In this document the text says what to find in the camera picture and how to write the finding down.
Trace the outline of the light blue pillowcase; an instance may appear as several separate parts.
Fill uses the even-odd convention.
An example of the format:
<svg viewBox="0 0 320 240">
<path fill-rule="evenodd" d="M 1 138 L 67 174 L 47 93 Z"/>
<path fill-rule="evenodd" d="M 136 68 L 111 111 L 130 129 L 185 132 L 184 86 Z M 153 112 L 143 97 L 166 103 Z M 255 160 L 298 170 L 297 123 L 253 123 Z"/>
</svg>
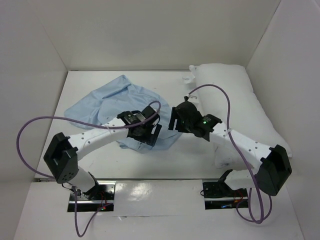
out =
<svg viewBox="0 0 320 240">
<path fill-rule="evenodd" d="M 161 103 L 159 124 L 162 125 L 155 146 L 149 146 L 132 138 L 119 140 L 118 143 L 122 149 L 132 149 L 139 153 L 167 150 L 182 135 L 176 130 L 168 130 L 172 108 L 159 94 L 133 84 L 125 75 L 91 91 L 68 108 L 64 112 L 64 116 L 101 126 L 122 112 L 141 111 L 153 101 Z"/>
</svg>

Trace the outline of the white pillow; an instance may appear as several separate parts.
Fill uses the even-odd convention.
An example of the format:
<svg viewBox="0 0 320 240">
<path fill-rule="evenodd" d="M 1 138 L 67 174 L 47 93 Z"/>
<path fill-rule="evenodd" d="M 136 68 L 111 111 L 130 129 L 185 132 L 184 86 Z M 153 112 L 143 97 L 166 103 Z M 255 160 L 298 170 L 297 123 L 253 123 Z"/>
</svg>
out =
<svg viewBox="0 0 320 240">
<path fill-rule="evenodd" d="M 209 63 L 190 65 L 189 70 L 187 83 L 194 83 L 198 88 L 194 95 L 199 97 L 204 114 L 226 122 L 230 111 L 232 130 L 270 147 L 280 145 L 292 158 L 290 146 L 267 117 L 243 66 Z"/>
</svg>

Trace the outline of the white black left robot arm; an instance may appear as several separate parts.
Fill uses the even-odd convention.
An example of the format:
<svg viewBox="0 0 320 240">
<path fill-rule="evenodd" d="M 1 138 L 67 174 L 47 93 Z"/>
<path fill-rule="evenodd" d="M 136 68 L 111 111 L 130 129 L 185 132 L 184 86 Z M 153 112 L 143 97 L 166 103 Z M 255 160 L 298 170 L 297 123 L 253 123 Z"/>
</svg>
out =
<svg viewBox="0 0 320 240">
<path fill-rule="evenodd" d="M 159 121 L 159 114 L 148 106 L 143 111 L 122 112 L 106 124 L 79 134 L 66 136 L 60 132 L 53 136 L 43 159 L 58 184 L 69 183 L 92 200 L 102 187 L 78 162 L 91 152 L 126 138 L 153 147 L 162 128 Z"/>
</svg>

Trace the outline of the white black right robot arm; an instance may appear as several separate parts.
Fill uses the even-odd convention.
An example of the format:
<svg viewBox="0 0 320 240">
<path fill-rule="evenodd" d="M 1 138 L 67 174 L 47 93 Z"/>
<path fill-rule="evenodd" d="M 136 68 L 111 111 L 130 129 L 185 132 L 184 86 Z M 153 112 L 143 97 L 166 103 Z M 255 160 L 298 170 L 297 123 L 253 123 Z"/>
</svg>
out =
<svg viewBox="0 0 320 240">
<path fill-rule="evenodd" d="M 218 190 L 230 196 L 235 190 L 258 188 L 270 196 L 276 196 L 292 173 L 286 149 L 280 145 L 271 147 L 235 131 L 218 117 L 201 115 L 197 107 L 184 101 L 171 110 L 169 130 L 193 134 L 197 138 L 237 151 L 249 164 L 246 170 L 227 170 L 218 180 Z"/>
</svg>

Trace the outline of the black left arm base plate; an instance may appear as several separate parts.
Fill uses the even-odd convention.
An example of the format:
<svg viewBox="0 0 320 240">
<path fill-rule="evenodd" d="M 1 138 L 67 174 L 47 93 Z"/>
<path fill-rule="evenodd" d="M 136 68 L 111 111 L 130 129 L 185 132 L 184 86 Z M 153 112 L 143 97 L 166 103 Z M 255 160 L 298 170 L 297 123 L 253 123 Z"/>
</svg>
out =
<svg viewBox="0 0 320 240">
<path fill-rule="evenodd" d="M 77 212 L 80 213 L 94 213 L 97 210 L 100 212 L 113 212 L 115 200 L 116 183 L 101 181 L 97 193 L 93 196 L 84 194 L 79 189 L 71 191 L 68 200 L 67 212 L 73 213 L 75 211 L 77 199 Z"/>
</svg>

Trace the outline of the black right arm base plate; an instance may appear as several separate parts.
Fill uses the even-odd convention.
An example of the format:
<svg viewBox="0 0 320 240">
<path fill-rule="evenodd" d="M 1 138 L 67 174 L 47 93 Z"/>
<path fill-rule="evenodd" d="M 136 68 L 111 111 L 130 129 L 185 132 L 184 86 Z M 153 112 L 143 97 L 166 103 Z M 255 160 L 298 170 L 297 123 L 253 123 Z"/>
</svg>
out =
<svg viewBox="0 0 320 240">
<path fill-rule="evenodd" d="M 232 190 L 225 183 L 204 181 L 200 195 L 206 210 L 248 208 L 248 193 L 245 188 Z"/>
</svg>

